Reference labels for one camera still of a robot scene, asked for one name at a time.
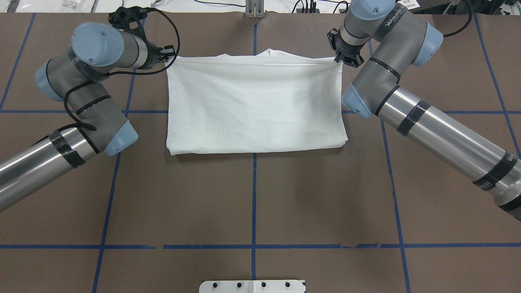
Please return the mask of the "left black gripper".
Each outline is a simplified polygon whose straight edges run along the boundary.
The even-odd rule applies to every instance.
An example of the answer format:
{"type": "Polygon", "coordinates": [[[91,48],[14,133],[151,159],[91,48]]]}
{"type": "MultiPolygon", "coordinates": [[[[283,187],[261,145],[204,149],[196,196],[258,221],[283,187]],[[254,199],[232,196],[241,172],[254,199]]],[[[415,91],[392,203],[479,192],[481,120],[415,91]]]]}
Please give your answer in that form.
{"type": "Polygon", "coordinates": [[[154,43],[147,43],[147,68],[152,69],[158,62],[166,62],[176,56],[175,48],[166,45],[164,48],[157,47],[154,43]]]}

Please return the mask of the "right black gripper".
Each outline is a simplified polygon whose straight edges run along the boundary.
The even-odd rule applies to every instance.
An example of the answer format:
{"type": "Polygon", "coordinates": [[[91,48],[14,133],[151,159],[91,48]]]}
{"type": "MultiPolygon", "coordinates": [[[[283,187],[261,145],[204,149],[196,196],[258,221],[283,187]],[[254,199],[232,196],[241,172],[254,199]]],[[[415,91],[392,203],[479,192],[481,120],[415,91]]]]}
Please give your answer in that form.
{"type": "Polygon", "coordinates": [[[364,46],[364,38],[355,37],[344,28],[333,28],[327,36],[331,49],[335,52],[335,62],[354,68],[363,64],[360,52],[364,46]]]}

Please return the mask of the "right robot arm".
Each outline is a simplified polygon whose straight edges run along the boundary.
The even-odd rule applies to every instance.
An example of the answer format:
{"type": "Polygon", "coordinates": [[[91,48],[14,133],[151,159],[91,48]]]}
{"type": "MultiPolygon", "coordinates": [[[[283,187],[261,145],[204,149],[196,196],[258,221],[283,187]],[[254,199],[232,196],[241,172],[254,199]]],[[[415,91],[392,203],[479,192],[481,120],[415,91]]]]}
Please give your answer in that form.
{"type": "Polygon", "coordinates": [[[435,55],[444,35],[394,0],[352,0],[339,28],[328,32],[335,61],[360,68],[341,103],[376,116],[492,195],[520,219],[520,159],[401,85],[411,66],[435,55]]]}

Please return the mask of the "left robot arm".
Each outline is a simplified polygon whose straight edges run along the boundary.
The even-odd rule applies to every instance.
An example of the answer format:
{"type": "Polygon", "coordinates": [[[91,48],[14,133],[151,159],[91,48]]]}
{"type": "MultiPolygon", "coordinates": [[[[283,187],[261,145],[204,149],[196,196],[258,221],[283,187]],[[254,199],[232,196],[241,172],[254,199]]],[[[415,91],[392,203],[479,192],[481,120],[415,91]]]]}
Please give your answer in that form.
{"type": "Polygon", "coordinates": [[[39,89],[62,102],[73,123],[2,163],[2,211],[93,156],[114,156],[137,141],[136,130],[102,82],[116,68],[143,69],[148,75],[159,62],[171,65],[179,52],[172,45],[157,48],[141,32],[141,26],[123,31],[108,24],[80,24],[67,50],[36,72],[39,89]]]}

